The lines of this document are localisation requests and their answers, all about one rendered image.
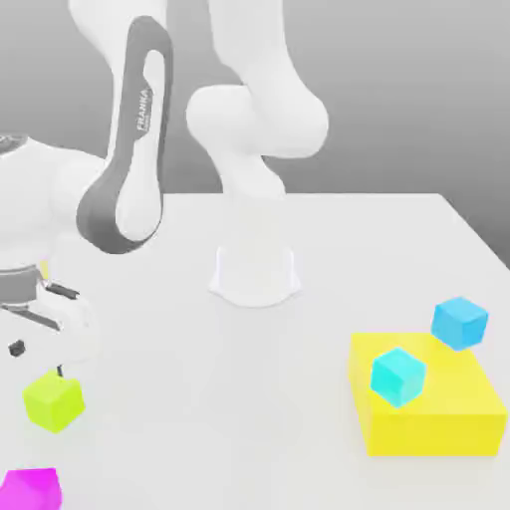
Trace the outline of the small cyan cube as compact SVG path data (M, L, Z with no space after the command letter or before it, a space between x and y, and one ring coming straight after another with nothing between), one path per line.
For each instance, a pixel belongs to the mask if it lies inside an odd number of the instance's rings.
M427 365L397 347L372 363L370 388L394 408L401 408L421 395Z

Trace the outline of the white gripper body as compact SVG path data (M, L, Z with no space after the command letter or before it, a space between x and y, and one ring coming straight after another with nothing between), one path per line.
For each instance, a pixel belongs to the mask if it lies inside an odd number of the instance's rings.
M66 295L41 291L31 303L1 303L0 310L56 331L56 337L46 351L51 366L77 365L99 353L99 322L91 305L80 294L71 299Z

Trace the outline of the small blue cube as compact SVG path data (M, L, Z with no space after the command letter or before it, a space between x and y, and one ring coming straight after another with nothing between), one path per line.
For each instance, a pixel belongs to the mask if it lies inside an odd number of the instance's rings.
M463 297L439 303L434 308L430 332L456 352L483 341L489 314Z

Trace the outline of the small lime green cube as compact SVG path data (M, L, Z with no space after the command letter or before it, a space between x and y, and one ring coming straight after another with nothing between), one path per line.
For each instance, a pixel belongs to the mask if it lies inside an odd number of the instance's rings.
M30 383L22 395L29 419L53 433L62 431L85 410L80 382L61 377L56 370Z

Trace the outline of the small magenta cube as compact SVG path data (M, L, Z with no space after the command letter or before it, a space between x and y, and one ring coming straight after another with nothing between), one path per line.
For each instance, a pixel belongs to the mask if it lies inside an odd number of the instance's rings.
M61 510L62 489L52 468L8 470L0 486L0 510Z

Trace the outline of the large yellow box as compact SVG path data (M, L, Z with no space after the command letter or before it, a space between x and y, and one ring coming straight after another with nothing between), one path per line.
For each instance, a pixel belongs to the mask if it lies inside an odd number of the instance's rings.
M401 348L427 367L424 389L396 408L370 388L373 361ZM474 354L429 333L353 333L349 381L370 456L493 456L508 410Z

